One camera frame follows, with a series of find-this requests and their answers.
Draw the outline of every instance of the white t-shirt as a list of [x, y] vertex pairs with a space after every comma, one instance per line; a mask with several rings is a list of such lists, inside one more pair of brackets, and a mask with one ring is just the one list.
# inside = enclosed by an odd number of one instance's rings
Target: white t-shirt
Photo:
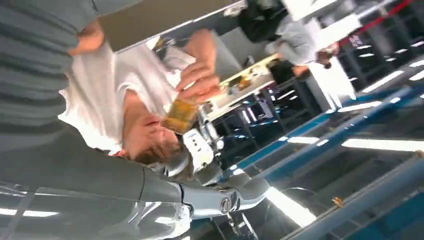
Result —
[[171, 47], [164, 64], [146, 44], [115, 54], [105, 42], [95, 52], [74, 56], [68, 88], [61, 91], [66, 111], [59, 119], [76, 127], [89, 147], [117, 152], [122, 148], [126, 90], [135, 91], [151, 113], [164, 117], [177, 96], [179, 73], [195, 60]]

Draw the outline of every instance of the man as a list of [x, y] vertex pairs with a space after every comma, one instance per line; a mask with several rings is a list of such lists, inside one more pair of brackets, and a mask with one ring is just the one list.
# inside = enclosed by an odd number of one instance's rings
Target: man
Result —
[[317, 62], [329, 69], [330, 59], [339, 51], [337, 44], [317, 49], [305, 26], [300, 21], [293, 21], [282, 6], [274, 6], [269, 1], [249, 2], [238, 20], [249, 40], [254, 43], [271, 42], [268, 51], [280, 53], [294, 66]]
[[202, 103], [220, 93], [210, 32], [197, 31], [185, 48], [171, 47], [166, 65], [147, 44], [115, 55], [97, 22], [78, 37], [79, 45], [69, 51], [73, 66], [69, 87], [61, 92], [66, 111], [59, 118], [76, 127], [88, 146], [139, 163], [177, 154], [177, 136], [160, 126], [166, 108], [177, 96]]

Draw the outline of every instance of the wall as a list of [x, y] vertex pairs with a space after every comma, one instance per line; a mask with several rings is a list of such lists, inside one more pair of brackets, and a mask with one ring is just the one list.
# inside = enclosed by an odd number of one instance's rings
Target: wall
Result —
[[221, 9], [232, 0], [144, 0], [100, 18], [114, 51]]

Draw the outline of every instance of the finger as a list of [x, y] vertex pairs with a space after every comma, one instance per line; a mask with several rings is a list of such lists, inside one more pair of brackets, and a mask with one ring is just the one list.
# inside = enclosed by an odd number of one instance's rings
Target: finger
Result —
[[218, 86], [220, 84], [220, 79], [216, 75], [209, 75], [207, 77], [203, 77], [202, 79], [196, 81], [193, 86], [185, 89], [180, 93], [181, 98], [189, 98], [192, 96], [196, 96], [199, 93], [208, 90], [212, 87]]
[[208, 92], [197, 96], [195, 101], [198, 104], [204, 103], [204, 102], [210, 100], [211, 98], [218, 96], [218, 95], [221, 95], [223, 93], [224, 93], [224, 91], [221, 90], [220, 86], [214, 86]]
[[196, 62], [188, 65], [182, 71], [181, 75], [184, 76], [184, 74], [187, 74], [187, 73], [193, 72], [193, 71], [195, 71], [197, 69], [201, 69], [201, 68], [205, 68], [205, 67], [207, 67], [207, 65], [204, 62], [202, 62], [202, 61], [196, 61]]
[[195, 69], [190, 69], [181, 73], [181, 81], [176, 86], [176, 91], [182, 91], [187, 85], [196, 82], [202, 78], [213, 75], [212, 70], [207, 66], [197, 66]]

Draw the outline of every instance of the hand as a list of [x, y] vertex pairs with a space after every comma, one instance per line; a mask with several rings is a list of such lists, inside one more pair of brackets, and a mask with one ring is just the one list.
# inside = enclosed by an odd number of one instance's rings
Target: hand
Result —
[[181, 99], [203, 103], [221, 93], [220, 79], [205, 63], [195, 62], [182, 71], [175, 90]]
[[78, 45], [76, 48], [69, 50], [69, 55], [75, 56], [78, 54], [89, 53], [97, 50], [105, 39], [105, 34], [100, 27], [98, 21], [94, 21], [87, 25], [78, 37]]

